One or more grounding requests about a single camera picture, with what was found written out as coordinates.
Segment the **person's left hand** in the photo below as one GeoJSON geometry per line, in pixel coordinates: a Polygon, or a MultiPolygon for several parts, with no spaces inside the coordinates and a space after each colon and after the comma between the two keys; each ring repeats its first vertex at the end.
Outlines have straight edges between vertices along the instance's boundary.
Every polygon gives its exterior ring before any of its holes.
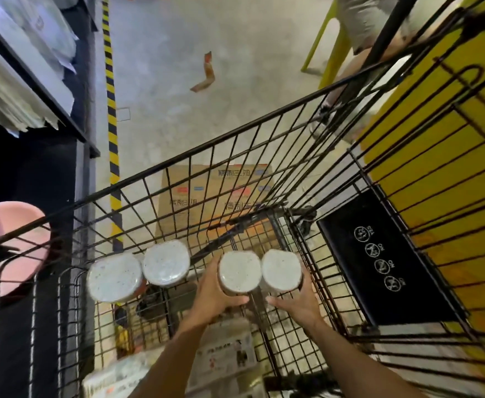
{"type": "Polygon", "coordinates": [[[225,296],[219,284],[218,267],[222,255],[215,256],[198,281],[193,306],[184,319],[184,329],[206,326],[225,312],[225,296]]]}

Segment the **person's right hand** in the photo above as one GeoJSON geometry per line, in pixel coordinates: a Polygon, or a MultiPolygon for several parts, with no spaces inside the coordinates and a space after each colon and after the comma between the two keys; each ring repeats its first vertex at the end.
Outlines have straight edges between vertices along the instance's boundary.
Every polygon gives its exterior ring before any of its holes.
{"type": "Polygon", "coordinates": [[[321,316],[318,300],[312,288],[312,277],[304,264],[301,266],[303,279],[299,293],[293,298],[288,299],[288,309],[286,311],[291,318],[308,332],[315,331],[319,326],[326,326],[324,318],[321,316]]]}

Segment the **white speckled round jar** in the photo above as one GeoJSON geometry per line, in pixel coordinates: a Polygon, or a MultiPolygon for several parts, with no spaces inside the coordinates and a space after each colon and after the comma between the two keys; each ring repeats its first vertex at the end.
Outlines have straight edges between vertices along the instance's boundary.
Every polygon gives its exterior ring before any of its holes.
{"type": "Polygon", "coordinates": [[[147,287],[141,262],[133,253],[120,253],[95,261],[87,273],[87,291],[97,302],[127,302],[147,287]]]}
{"type": "Polygon", "coordinates": [[[147,248],[141,263],[145,279],[158,287],[178,284],[186,278],[190,266],[188,247],[177,239],[147,248]]]}
{"type": "Polygon", "coordinates": [[[253,251],[227,252],[219,261],[218,275],[220,287],[225,293],[251,293],[262,280],[259,256],[253,251]]]}
{"type": "Polygon", "coordinates": [[[303,271],[296,254],[270,249],[261,258],[259,287],[263,291],[271,294],[291,292],[299,287],[302,279],[303,271]]]}

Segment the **person's left forearm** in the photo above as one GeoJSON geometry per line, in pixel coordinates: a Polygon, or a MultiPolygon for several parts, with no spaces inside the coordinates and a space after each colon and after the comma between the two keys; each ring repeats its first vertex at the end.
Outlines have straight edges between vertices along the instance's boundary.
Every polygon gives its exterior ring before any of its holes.
{"type": "Polygon", "coordinates": [[[209,321],[189,317],[128,398],[185,398],[200,340],[209,321]]]}

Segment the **person's right forearm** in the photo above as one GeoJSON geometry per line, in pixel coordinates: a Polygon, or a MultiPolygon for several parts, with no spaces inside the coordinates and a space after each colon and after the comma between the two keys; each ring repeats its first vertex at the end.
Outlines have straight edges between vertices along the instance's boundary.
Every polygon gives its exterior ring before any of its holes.
{"type": "Polygon", "coordinates": [[[322,318],[311,318],[302,327],[322,352],[345,398],[429,398],[359,351],[322,318]]]}

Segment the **white printed carton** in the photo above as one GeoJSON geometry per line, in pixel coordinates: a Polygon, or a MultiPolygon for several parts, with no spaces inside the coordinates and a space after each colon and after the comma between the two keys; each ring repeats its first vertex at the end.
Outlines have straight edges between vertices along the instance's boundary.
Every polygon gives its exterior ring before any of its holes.
{"type": "Polygon", "coordinates": [[[251,323],[244,317],[208,325],[201,337],[186,385],[186,394],[254,368],[251,323]]]}

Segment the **black cart seat flap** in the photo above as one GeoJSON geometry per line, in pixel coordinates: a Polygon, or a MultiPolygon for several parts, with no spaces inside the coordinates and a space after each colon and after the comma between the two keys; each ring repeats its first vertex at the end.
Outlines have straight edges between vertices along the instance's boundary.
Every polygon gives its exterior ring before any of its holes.
{"type": "Polygon", "coordinates": [[[379,186],[350,186],[317,221],[339,271],[375,326],[467,321],[470,313],[379,186]]]}

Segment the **brown printed cardboard box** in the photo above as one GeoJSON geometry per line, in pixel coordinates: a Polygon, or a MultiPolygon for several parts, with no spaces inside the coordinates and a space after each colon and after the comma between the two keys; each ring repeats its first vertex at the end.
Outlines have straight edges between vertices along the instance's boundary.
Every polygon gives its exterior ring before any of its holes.
{"type": "Polygon", "coordinates": [[[196,255],[265,204],[275,186],[267,164],[174,165],[162,178],[157,242],[177,239],[196,255]]]}

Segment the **white printed plastic bag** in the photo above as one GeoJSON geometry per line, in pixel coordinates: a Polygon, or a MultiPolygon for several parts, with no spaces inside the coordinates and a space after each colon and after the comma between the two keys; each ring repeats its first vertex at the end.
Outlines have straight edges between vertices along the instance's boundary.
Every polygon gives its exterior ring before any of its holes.
{"type": "Polygon", "coordinates": [[[163,350],[141,351],[88,374],[82,382],[84,398],[128,398],[163,350]]]}

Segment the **yellow black hazard tape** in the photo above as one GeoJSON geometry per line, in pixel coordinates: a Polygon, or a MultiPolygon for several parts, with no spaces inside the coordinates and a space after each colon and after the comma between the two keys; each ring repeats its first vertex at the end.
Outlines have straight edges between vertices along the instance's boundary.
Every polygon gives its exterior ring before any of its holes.
{"type": "MultiPolygon", "coordinates": [[[[109,0],[102,0],[102,32],[104,46],[105,62],[105,86],[107,98],[107,134],[108,134],[108,152],[109,152],[109,171],[110,186],[116,185],[120,181],[120,161],[118,146],[118,127],[117,111],[114,87],[114,64],[113,48],[109,26],[109,0]]],[[[113,190],[110,193],[111,209],[111,244],[113,253],[120,253],[124,250],[122,240],[122,201],[121,191],[113,190]]]]}

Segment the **yellow panel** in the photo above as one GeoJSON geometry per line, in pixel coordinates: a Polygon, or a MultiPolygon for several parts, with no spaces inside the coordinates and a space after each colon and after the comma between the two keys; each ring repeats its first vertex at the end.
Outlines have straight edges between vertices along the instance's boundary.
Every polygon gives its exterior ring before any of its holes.
{"type": "Polygon", "coordinates": [[[448,33],[398,86],[360,142],[371,180],[412,242],[388,238],[368,255],[383,314],[442,323],[471,375],[440,370],[485,392],[485,0],[465,0],[448,33]]]}

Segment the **orange tape scrap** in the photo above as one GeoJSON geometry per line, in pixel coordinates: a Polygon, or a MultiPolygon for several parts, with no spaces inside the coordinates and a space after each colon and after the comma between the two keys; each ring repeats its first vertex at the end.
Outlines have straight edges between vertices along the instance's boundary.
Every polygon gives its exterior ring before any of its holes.
{"type": "Polygon", "coordinates": [[[214,74],[214,69],[212,67],[212,52],[211,51],[204,54],[203,67],[204,67],[205,79],[203,81],[201,81],[200,83],[194,85],[192,88],[190,88],[191,92],[194,92],[194,93],[201,92],[201,91],[209,88],[215,82],[215,74],[214,74]]]}

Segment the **black metal shelf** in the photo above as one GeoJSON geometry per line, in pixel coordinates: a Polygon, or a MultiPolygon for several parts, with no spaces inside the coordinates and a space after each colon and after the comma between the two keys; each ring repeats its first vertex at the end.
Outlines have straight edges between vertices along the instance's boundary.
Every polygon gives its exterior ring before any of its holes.
{"type": "Polygon", "coordinates": [[[64,78],[66,87],[72,92],[74,97],[71,113],[67,113],[57,103],[0,35],[0,55],[7,60],[16,73],[21,76],[59,120],[58,130],[46,126],[40,129],[30,129],[26,133],[20,133],[19,137],[27,135],[34,135],[40,138],[43,136],[73,137],[79,142],[88,145],[90,157],[98,157],[100,153],[88,134],[90,121],[90,69],[92,62],[91,45],[93,33],[98,30],[95,23],[94,0],[55,0],[55,3],[60,4],[60,11],[79,38],[76,42],[76,56],[72,62],[76,75],[65,74],[64,78]]]}

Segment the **pink round plate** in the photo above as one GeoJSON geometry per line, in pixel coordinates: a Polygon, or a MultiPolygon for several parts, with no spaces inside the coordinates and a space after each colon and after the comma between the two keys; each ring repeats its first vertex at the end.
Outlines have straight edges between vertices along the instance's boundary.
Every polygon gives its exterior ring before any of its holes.
{"type": "MultiPolygon", "coordinates": [[[[38,207],[21,201],[0,202],[0,237],[44,217],[38,207]]],[[[51,226],[44,223],[1,243],[13,256],[0,259],[0,298],[31,280],[49,255],[51,226]]]]}

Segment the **yellow plastic stool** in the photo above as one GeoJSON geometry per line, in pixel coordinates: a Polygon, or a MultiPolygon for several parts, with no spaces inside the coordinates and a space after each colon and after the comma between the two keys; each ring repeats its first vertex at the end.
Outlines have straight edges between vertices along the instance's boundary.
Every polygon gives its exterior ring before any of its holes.
{"type": "Polygon", "coordinates": [[[329,59],[327,60],[326,67],[321,75],[321,80],[319,83],[319,89],[325,88],[330,86],[334,81],[335,78],[343,65],[344,61],[347,58],[349,51],[351,50],[351,42],[347,35],[347,31],[345,29],[345,25],[340,21],[338,17],[338,2],[337,0],[333,0],[330,8],[328,9],[325,19],[323,20],[319,31],[317,33],[316,38],[314,39],[312,46],[309,50],[307,57],[305,58],[305,62],[302,65],[300,71],[302,73],[308,73],[309,65],[312,61],[312,57],[315,54],[319,43],[326,31],[326,28],[331,20],[337,20],[339,22],[339,33],[336,36],[334,41],[333,49],[330,54],[329,59]]]}

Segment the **stack of white plastic bags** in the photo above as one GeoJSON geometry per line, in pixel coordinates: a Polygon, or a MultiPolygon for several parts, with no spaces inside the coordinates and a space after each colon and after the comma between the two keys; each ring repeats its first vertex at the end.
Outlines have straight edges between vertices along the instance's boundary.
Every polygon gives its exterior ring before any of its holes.
{"type": "MultiPolygon", "coordinates": [[[[55,0],[0,0],[0,35],[53,96],[71,113],[74,97],[64,83],[76,75],[73,60],[79,38],[55,0]]],[[[58,117],[0,55],[0,125],[14,137],[46,126],[58,117]]]]}

